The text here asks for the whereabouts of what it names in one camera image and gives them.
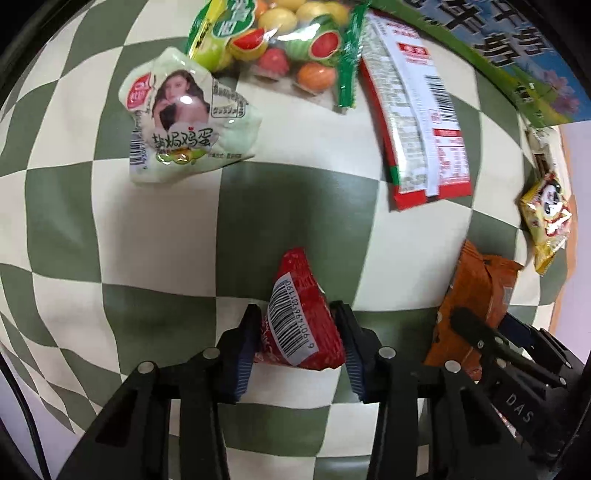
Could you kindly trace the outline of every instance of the panda logo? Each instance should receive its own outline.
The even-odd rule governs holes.
[[[563,202],[560,195],[560,184],[552,179],[549,180],[540,192],[540,204],[544,211],[544,220],[555,220],[562,211]]]

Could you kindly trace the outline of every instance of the green tile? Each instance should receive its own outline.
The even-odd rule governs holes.
[[[41,370],[39,370],[37,362],[35,362],[29,347],[22,338],[21,332],[19,332],[18,329],[10,322],[10,320],[8,320],[2,313],[0,313],[0,317],[2,317],[2,322],[4,324],[4,328],[6,329],[6,333],[8,334],[8,338],[10,339],[12,349],[23,362],[25,362],[29,367],[34,368],[40,374]]]
[[[168,479],[181,480],[181,450],[179,438],[168,435]]]
[[[561,248],[556,252],[548,271],[540,277],[540,305],[556,301],[560,289],[566,282],[568,269],[566,249]]]
[[[476,84],[482,112],[505,130],[518,145],[521,145],[517,110],[513,104],[479,72],[476,72]]]
[[[483,255],[515,256],[517,228],[484,213],[472,210],[467,238]]]
[[[339,382],[336,384],[333,403],[358,403],[359,397],[351,388],[351,381],[347,368],[343,365],[340,369]]]
[[[47,83],[30,91],[15,105],[6,144],[0,154],[0,177],[27,168],[29,155],[56,84],[57,82]]]
[[[526,325],[534,323],[535,311],[538,309],[536,305],[509,305],[508,311],[520,322]]]
[[[298,410],[256,403],[220,404],[219,414],[229,448],[313,457],[324,440],[329,407]]]
[[[27,172],[27,242],[35,273],[100,282],[91,174],[91,162]]]
[[[71,350],[61,349],[61,352],[88,398],[104,407],[121,386],[121,376],[87,362]]]
[[[314,480],[365,480],[369,456],[317,458]]]
[[[472,184],[472,192],[476,190],[476,182],[480,173],[481,151],[482,151],[482,131],[480,130],[480,113],[471,105],[451,95],[453,106],[456,110],[457,120],[462,129],[462,137],[464,139],[464,146],[466,147],[466,154],[468,155],[468,163],[470,165],[470,183]],[[473,202],[473,195],[467,197],[458,197],[449,199],[451,202],[460,205],[471,207]]]
[[[363,328],[373,330],[382,345],[393,347],[405,358],[422,362],[431,348],[437,308],[398,312],[355,312]]]
[[[167,47],[173,46],[182,50],[185,42],[185,37],[167,38],[123,47],[113,71],[105,107],[100,116],[95,146],[96,160],[129,157],[129,138],[134,128],[134,121],[118,98],[119,88],[129,72],[138,65],[157,57]]]
[[[7,348],[5,348],[4,351],[6,352],[6,355],[9,358],[9,360],[11,361],[12,366],[16,370],[18,376],[21,377],[21,380],[24,381],[29,387],[31,387],[31,389],[35,393],[39,393],[37,391],[37,387],[35,386],[35,382],[31,378],[31,374],[29,373],[29,370],[27,370],[27,367],[25,367],[24,364],[19,360],[19,358],[17,356],[13,355],[12,352],[10,352]]]
[[[0,264],[0,278],[8,308],[20,332],[40,345],[57,346],[37,311],[31,272],[13,265]]]
[[[66,427],[71,432],[74,432],[74,430],[72,429],[72,424],[70,423],[70,420],[68,420],[68,416],[65,413],[63,413],[61,410],[55,408],[53,405],[47,403],[45,400],[41,399],[41,401],[43,402],[43,405],[45,405],[45,408],[47,409],[47,411],[49,413],[51,413],[58,422],[60,422],[64,427]]]
[[[374,218],[376,180],[241,162],[223,169],[217,295],[268,300],[281,256],[303,247],[329,299],[352,303]]]
[[[25,80],[29,76],[29,73],[31,73],[31,70],[33,69],[33,67],[37,63],[37,60],[39,59],[39,56],[41,55],[41,53],[43,52],[44,49],[45,49],[45,46],[43,46],[43,48],[41,48],[41,50],[39,50],[37,52],[37,55],[35,55],[35,57],[29,62],[29,65],[27,65],[27,68],[23,71],[23,73],[21,73],[21,76],[18,78],[18,80],[16,81],[16,83],[12,87],[10,94],[8,95],[8,97],[6,98],[6,101],[4,102],[6,105],[6,108],[4,109],[4,111],[2,113],[2,118],[0,118],[0,121],[2,119],[4,119],[4,117],[10,111],[10,109],[17,102],[18,94],[21,92],[22,84],[25,83]]]
[[[85,15],[78,26],[62,76],[89,57],[120,47],[147,0],[107,0]]]
[[[96,418],[96,413],[92,408],[92,405],[90,405],[88,398],[66,388],[61,388],[54,384],[50,385],[66,406],[68,416],[82,430],[86,430]]]
[[[103,285],[121,373],[144,360],[159,366],[186,362],[216,342],[216,299],[120,285]]]

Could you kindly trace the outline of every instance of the white tile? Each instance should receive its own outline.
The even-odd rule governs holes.
[[[417,449],[417,476],[429,471],[429,445],[420,445]]]
[[[59,348],[39,345],[22,337],[31,351],[43,377],[54,385],[87,396]]]
[[[39,315],[60,348],[119,373],[115,335],[105,316],[100,283],[33,273],[33,288]]]
[[[359,84],[357,106],[346,114],[247,81],[238,82],[236,90],[263,117],[251,161],[322,168],[375,180],[382,177],[380,142]]]
[[[206,0],[148,0],[131,27],[125,45],[187,36],[206,3]]]
[[[390,212],[380,182],[374,225],[353,308],[408,310],[438,306],[456,266],[470,209],[448,200]]]
[[[236,297],[216,298],[216,343],[223,332],[231,328],[236,328],[240,324],[240,320],[242,320],[242,316],[249,303],[258,305],[264,314],[268,302],[255,299],[239,299]]]
[[[25,170],[0,177],[0,263],[31,269],[27,251]]]
[[[181,401],[173,398],[170,402],[170,420],[168,422],[168,433],[180,437]]]
[[[49,383],[47,383],[47,380],[45,380],[45,378],[38,374],[34,368],[30,367],[25,362],[23,362],[22,364],[29,372],[29,375],[31,375],[33,383],[35,384],[35,386],[37,387],[37,391],[39,392],[39,396],[47,403],[49,403],[49,405],[57,408],[58,410],[67,415],[66,406],[64,405],[63,401],[61,400],[60,396],[56,393],[56,391],[53,390]]]
[[[92,407],[92,409],[95,411],[95,413],[98,415],[100,413],[100,411],[103,409],[103,407],[101,407],[100,405],[97,405],[96,403],[94,403],[92,400],[89,400],[90,402],[90,406]]]
[[[20,92],[18,92],[19,100],[35,88],[54,82],[60,77],[72,46],[74,34],[85,15],[86,11],[73,18],[61,32],[45,45],[23,82]]]
[[[517,143],[499,125],[480,113],[482,163],[472,207],[519,227],[517,201],[524,184],[523,157]]]
[[[69,420],[70,425],[72,425],[72,430],[74,430],[74,433],[79,437],[82,437],[84,435],[84,430],[82,430],[72,419]]]
[[[340,368],[322,372],[283,365],[254,364],[248,389],[240,403],[260,403],[286,408],[330,405],[339,382]]]
[[[93,164],[102,281],[214,297],[222,171],[174,185],[138,186],[128,170],[125,158]]]
[[[535,311],[534,323],[532,326],[540,330],[550,330],[550,322],[552,321],[552,312],[554,311],[554,303],[550,305],[539,305]]]
[[[314,457],[279,457],[247,450],[226,450],[232,480],[302,480],[314,476]]]
[[[537,305],[540,302],[540,276],[535,271],[533,255],[528,255],[527,240],[521,230],[517,230],[515,261],[524,268],[517,274],[511,305]]]
[[[423,43],[431,54],[447,91],[480,110],[474,67],[438,43],[426,39],[423,39]]]
[[[8,127],[10,126],[10,120],[12,119],[12,114],[14,113],[14,105],[8,111],[6,116],[0,122],[0,154],[4,150],[4,146],[6,145],[6,137],[8,135]]]
[[[122,47],[83,61],[58,82],[33,145],[28,168],[92,161],[100,115]]]
[[[330,406],[319,457],[370,455],[379,404],[335,403]]]

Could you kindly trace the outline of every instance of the woman's face printed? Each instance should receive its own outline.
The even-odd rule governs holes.
[[[187,93],[187,80],[180,75],[168,79],[166,82],[165,95],[169,102],[174,102]]]

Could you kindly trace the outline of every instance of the yellow snack package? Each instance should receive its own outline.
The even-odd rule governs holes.
[[[558,249],[566,243],[572,218],[556,173],[547,173],[523,195],[519,206],[534,239],[535,270],[544,275]]]

